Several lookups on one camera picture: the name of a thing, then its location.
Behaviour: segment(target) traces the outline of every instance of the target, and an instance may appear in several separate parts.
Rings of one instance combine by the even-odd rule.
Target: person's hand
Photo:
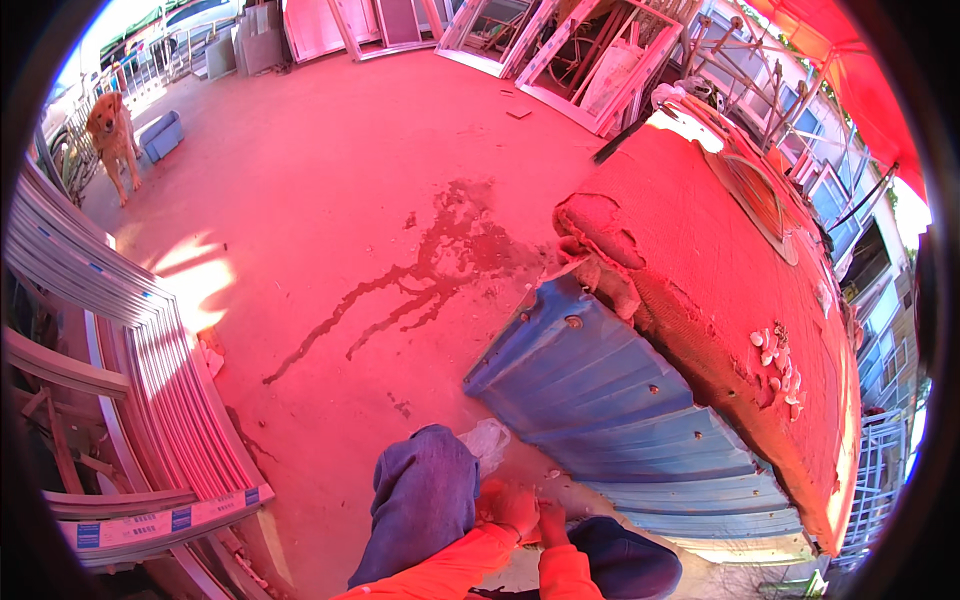
[[[494,524],[505,526],[508,531],[516,530],[519,543],[530,535],[540,519],[540,507],[533,488],[518,482],[508,483],[493,500],[492,514]]]
[[[566,509],[558,500],[541,498],[540,504],[540,535],[543,545],[547,548],[563,546],[570,543],[566,536]]]

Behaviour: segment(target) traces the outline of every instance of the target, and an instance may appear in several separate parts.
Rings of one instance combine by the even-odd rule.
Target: blue sticker
[[[174,509],[174,512],[173,512],[173,524],[171,525],[171,529],[172,529],[173,531],[179,531],[179,530],[181,530],[181,529],[186,529],[187,527],[190,526],[190,524],[191,524],[191,522],[192,522],[192,520],[191,520],[191,519],[192,519],[192,515],[193,515],[193,512],[192,512],[192,510],[191,510],[191,507],[189,507],[189,506],[186,507],[186,508],[182,508],[182,509]]]
[[[100,523],[80,523],[77,525],[77,547],[100,547]]]

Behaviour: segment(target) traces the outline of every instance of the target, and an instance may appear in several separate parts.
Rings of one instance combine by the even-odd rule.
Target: golden retriever
[[[127,192],[120,181],[120,161],[125,160],[130,168],[134,191],[143,182],[136,171],[136,160],[142,153],[133,141],[133,120],[120,92],[109,92],[97,99],[86,118],[86,130],[93,140],[93,149],[120,194],[122,207],[127,203]]]

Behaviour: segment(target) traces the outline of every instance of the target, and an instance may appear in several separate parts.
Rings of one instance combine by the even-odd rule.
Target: blue corrugated metal sheet
[[[803,530],[750,448],[572,276],[542,284],[464,390],[652,533],[738,539]]]

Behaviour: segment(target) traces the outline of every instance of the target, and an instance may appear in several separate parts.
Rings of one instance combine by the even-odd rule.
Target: wet stain
[[[413,413],[410,412],[410,409],[407,408],[408,406],[410,406],[410,400],[404,400],[404,401],[402,401],[402,402],[398,402],[398,401],[396,400],[396,398],[394,397],[394,395],[391,394],[390,392],[387,392],[387,397],[388,397],[388,398],[390,399],[390,401],[394,404],[394,408],[395,408],[401,415],[403,415],[404,418],[410,419],[410,415],[413,414]]]
[[[256,461],[256,454],[253,454],[252,450],[256,450],[264,456],[269,456],[274,459],[274,462],[279,463],[280,461],[271,454],[270,452],[263,449],[263,446],[258,444],[254,438],[251,438],[246,433],[243,432],[243,427],[240,426],[240,416],[237,415],[237,411],[232,406],[224,406],[227,409],[227,416],[230,417],[230,422],[233,423],[233,428],[237,430],[237,435],[240,436],[240,441],[243,442],[244,447],[247,449],[247,453],[250,454],[250,457],[253,459],[253,463],[259,468],[260,465]]]
[[[515,242],[506,229],[494,223],[490,212],[493,180],[454,180],[445,191],[434,197],[437,214],[433,225],[423,232],[417,262],[408,266],[393,265],[388,272],[371,281],[359,283],[333,309],[325,321],[313,328],[292,354],[273,374],[264,377],[270,385],[301,360],[318,338],[329,333],[347,311],[365,294],[375,290],[396,288],[411,299],[389,313],[386,319],[367,327],[347,350],[347,360],[362,348],[373,334],[396,324],[401,317],[421,311],[417,320],[404,325],[408,331],[437,319],[443,308],[464,286],[481,276],[509,277],[519,271],[542,266],[544,251]]]

